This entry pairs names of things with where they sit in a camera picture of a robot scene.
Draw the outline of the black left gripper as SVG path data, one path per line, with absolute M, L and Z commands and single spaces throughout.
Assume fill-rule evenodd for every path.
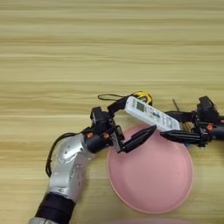
M 110 104 L 108 106 L 108 112 L 113 115 L 118 110 L 125 109 L 128 98 L 128 96 L 124 96 L 118 101 Z M 144 144 L 145 141 L 153 135 L 156 129 L 156 125 L 141 129 L 135 133 L 129 141 L 123 143 L 125 137 L 119 125 L 105 130 L 101 129 L 99 131 L 96 131 L 95 128 L 86 128 L 84 130 L 84 144 L 87 150 L 91 153 L 98 153 L 109 146 L 114 146 L 118 152 L 123 151 L 129 153 Z

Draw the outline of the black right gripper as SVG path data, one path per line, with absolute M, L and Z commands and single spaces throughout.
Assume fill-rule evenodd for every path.
M 167 111 L 166 114 L 180 123 L 195 121 L 195 112 Z M 196 121 L 192 128 L 193 133 L 183 130 L 169 130 L 161 132 L 160 135 L 170 141 L 181 144 L 197 144 L 205 146 L 212 140 L 224 141 L 224 116 L 220 116 L 217 121 Z

